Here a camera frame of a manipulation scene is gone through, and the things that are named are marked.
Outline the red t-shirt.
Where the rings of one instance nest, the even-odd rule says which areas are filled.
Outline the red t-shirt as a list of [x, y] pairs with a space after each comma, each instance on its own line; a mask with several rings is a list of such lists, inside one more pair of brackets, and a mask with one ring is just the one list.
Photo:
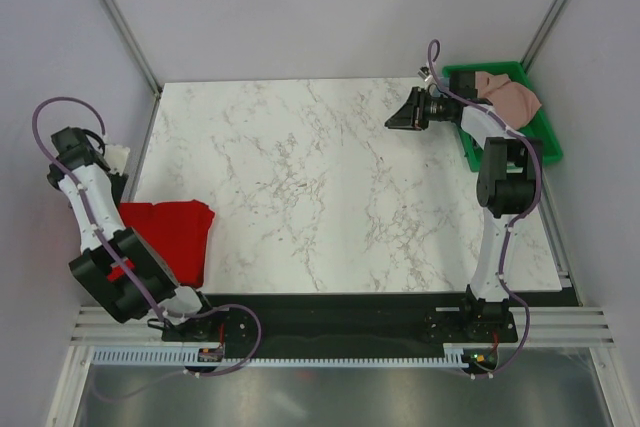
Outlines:
[[178, 282], [193, 288], [204, 284], [209, 231], [215, 212], [197, 200], [121, 203], [118, 211], [167, 263]]

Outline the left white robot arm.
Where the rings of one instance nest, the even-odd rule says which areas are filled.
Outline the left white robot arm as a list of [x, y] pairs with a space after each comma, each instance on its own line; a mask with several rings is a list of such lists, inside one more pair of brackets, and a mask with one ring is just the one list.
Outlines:
[[47, 179], [67, 198], [80, 233], [80, 255], [71, 274], [117, 322], [140, 320], [164, 331], [185, 329], [208, 340], [219, 316], [204, 295], [178, 282], [161, 255], [118, 211], [128, 176], [128, 150], [107, 145], [93, 131], [67, 127], [51, 136], [57, 151]]

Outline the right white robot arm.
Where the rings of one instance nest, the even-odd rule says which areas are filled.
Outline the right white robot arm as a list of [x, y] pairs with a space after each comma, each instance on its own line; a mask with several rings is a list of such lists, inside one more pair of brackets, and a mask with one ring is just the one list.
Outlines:
[[541, 195], [542, 144], [513, 131], [495, 109], [448, 91], [432, 70], [420, 69], [423, 87], [386, 122], [392, 130], [423, 131], [432, 122], [451, 122], [482, 147], [476, 197], [483, 208], [483, 235], [477, 267], [456, 310], [429, 310], [430, 342], [516, 342], [508, 286], [519, 222], [533, 212]]

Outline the pink t-shirt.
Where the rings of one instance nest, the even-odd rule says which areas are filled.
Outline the pink t-shirt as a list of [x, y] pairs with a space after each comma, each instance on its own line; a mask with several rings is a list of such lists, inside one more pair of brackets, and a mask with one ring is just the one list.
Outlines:
[[536, 94], [526, 86], [512, 81], [508, 75], [475, 73], [475, 88], [480, 99], [491, 103], [496, 113], [512, 128], [527, 126], [541, 108]]

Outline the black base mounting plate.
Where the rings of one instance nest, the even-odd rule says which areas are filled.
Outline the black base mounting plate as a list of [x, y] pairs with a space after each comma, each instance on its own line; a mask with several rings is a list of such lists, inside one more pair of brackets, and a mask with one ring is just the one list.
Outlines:
[[514, 343], [510, 302], [477, 300], [470, 293], [206, 294], [204, 305], [251, 309], [262, 343], [284, 339], [415, 339], [428, 343]]

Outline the aluminium frame rail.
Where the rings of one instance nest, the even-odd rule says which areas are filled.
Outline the aluminium frame rail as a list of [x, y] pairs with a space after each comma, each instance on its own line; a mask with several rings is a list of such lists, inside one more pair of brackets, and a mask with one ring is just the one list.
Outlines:
[[[539, 347], [608, 346], [614, 343], [604, 313], [593, 307], [532, 307], [511, 309], [512, 318], [500, 326], [487, 321], [463, 325], [456, 308], [295, 309], [256, 307], [264, 341], [298, 338], [327, 340], [374, 335], [396, 340], [426, 340], [434, 344], [503, 346], [524, 340]], [[80, 311], [71, 334], [73, 345], [158, 345], [160, 342], [246, 342], [256, 331], [255, 322], [243, 311], [223, 311], [206, 327], [205, 320], [165, 333], [151, 320], [119, 324], [99, 308]]]

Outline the left aluminium corner post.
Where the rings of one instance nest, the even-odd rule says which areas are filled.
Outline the left aluminium corner post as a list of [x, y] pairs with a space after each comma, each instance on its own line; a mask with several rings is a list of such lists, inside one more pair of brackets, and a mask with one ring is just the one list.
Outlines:
[[149, 89], [155, 97], [159, 97], [162, 92], [162, 85], [153, 72], [117, 0], [98, 1]]

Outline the aluminium corner post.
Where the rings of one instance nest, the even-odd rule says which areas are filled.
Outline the aluminium corner post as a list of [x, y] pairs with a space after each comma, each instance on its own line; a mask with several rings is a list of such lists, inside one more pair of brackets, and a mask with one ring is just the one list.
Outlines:
[[546, 10], [533, 38], [520, 60], [525, 72], [529, 72], [541, 53], [546, 41], [549, 39], [554, 27], [559, 22], [563, 12], [571, 0], [552, 0]]
[[149, 89], [155, 97], [159, 97], [162, 92], [162, 85], [153, 72], [117, 0], [98, 1]]

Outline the right aluminium corner post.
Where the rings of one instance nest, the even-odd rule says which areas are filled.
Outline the right aluminium corner post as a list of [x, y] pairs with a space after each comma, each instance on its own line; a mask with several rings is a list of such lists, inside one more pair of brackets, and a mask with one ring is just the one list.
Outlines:
[[529, 72], [541, 53], [546, 41], [549, 39], [554, 27], [559, 22], [563, 12], [571, 0], [552, 0], [546, 10], [533, 38], [520, 60], [525, 72]]

